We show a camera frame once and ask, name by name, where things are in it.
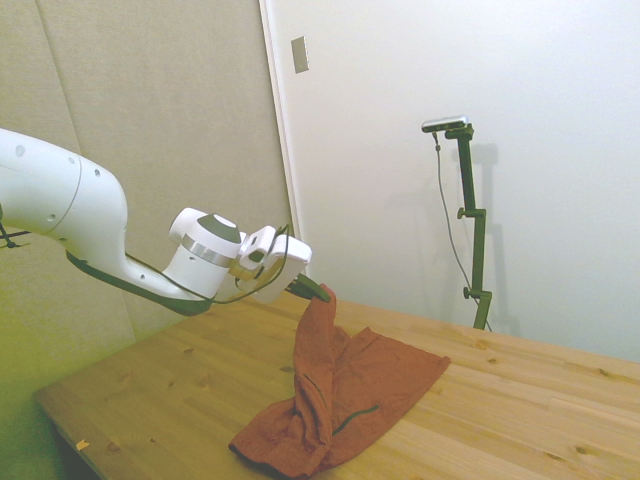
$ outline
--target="white wall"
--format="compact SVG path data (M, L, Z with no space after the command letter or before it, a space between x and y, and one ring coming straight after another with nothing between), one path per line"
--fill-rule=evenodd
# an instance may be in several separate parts
M312 277L339 298L473 323L420 131L466 114L494 330L640 361L639 3L264 3ZM301 35L310 70L296 75ZM470 270L472 221L452 222Z

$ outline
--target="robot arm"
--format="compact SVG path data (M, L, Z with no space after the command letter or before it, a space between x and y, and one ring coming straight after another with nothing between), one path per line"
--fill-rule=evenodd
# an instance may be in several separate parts
M0 221L60 243L85 273L182 315L208 310L228 274L258 300L272 301L311 260L306 244L273 227L246 235L219 215L187 208L171 226L178 249L160 272L126 254L126 198L108 170L3 129L0 206Z

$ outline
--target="red cloth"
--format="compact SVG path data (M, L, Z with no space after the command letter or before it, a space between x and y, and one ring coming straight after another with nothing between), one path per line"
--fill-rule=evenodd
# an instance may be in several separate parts
M391 428L451 360L365 328L333 325L336 297L311 300L293 352L295 397L260 412L229 448L290 478L350 460Z

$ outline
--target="wood grain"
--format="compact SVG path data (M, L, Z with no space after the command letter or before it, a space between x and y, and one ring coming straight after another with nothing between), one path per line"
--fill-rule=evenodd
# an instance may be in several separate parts
M102 478L269 478L227 445L293 396L306 305L214 307L36 397ZM640 364L348 302L336 324L452 365L376 444L315 478L640 479Z

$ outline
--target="cable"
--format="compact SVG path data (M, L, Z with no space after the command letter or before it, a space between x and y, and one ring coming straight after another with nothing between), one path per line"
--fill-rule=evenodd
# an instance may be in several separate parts
M31 232L27 232L26 230L22 231L22 232L16 232L16 233L7 233L7 231L4 229L4 227L2 226L2 222L0 222L0 233L2 235L0 235L0 240L4 240L5 242L7 242L6 245L0 247L0 248L17 248L17 247L22 247L24 245L18 245L17 243L15 243L14 241L11 240L11 237L19 237L21 235L27 235Z
M465 271L464 267L462 266L462 262L460 261L460 257L458 256L458 250L456 249L456 245L453 242L453 234L451 233L451 221L449 220L449 209L447 208L447 202L444 199L444 191L442 189L442 174L441 174L441 161L440 161L440 150L442 149L440 147L440 143L438 142L438 134L437 132L432 132L433 135L433 139L436 142L436 155L438 157L438 187L440 188L440 198L442 199L442 206L444 207L444 217L447 220L447 232L449 233L449 243L451 243L451 248L453 249L453 255L456 257L456 262L458 263L458 266L460 267L460 271L462 272L462 275L464 276L464 280L467 283L467 288L469 290L471 290L471 283L469 282L469 277L467 276L467 272ZM476 302L476 305L479 305L480 302L478 301L477 298L473 298L473 301ZM486 321L487 327L489 327L489 331L493 332L493 329L491 328L491 325L489 325L489 321Z

